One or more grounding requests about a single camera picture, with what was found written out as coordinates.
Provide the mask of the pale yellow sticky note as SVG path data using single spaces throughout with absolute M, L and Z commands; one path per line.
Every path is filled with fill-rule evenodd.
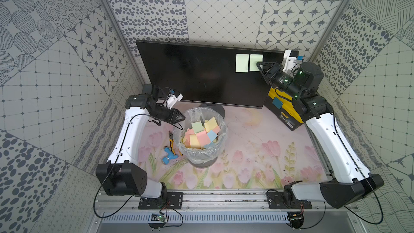
M 206 132 L 210 132 L 218 126 L 215 117 L 212 117 L 210 120 L 206 120 L 204 123 L 204 128 Z

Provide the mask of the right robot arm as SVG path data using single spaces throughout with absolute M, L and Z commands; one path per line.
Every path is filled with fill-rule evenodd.
M 384 185 L 383 178 L 371 173 L 358 158 L 336 121 L 333 107 L 318 94 L 324 78 L 319 66 L 303 63 L 294 76 L 278 63 L 260 61 L 256 66 L 271 87 L 264 105 L 292 131 L 306 125 L 327 158 L 333 177 L 320 183 L 289 183 L 284 190 L 288 199 L 325 201 L 333 208 L 342 208 Z

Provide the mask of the pale green sticky note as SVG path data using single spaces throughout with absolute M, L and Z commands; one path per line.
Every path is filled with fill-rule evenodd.
M 236 73 L 249 72 L 249 54 L 236 54 Z

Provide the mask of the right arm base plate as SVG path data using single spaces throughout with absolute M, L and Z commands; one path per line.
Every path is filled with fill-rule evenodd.
M 312 204 L 307 200 L 297 200 L 289 192 L 279 192 L 270 189 L 266 192 L 266 198 L 270 209 L 312 209 Z

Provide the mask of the pink sticky note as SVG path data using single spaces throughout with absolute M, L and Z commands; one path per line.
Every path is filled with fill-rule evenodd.
M 206 131 L 201 131 L 199 133 L 196 133 L 196 137 L 201 147 L 204 147 L 205 145 L 208 145 L 211 143 L 211 140 Z

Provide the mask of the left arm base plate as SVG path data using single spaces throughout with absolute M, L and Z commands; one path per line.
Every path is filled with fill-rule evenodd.
M 139 210 L 181 209 L 183 195 L 183 192 L 165 192 L 158 198 L 142 197 L 139 203 Z

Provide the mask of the light blue sticky note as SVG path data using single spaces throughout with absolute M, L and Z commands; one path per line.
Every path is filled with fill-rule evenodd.
M 213 142 L 217 138 L 217 133 L 214 132 L 213 130 L 210 130 L 207 133 L 207 136 L 209 137 L 210 141 Z

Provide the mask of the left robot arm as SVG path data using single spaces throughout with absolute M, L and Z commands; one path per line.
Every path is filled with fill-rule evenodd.
M 104 164 L 99 164 L 96 176 L 109 196 L 139 196 L 165 200 L 167 189 L 162 182 L 151 180 L 138 166 L 139 144 L 146 124 L 178 124 L 184 115 L 174 105 L 181 101 L 180 91 L 170 89 L 163 102 L 158 102 L 162 90 L 154 84 L 145 84 L 139 95 L 126 100 L 124 123 L 113 152 Z

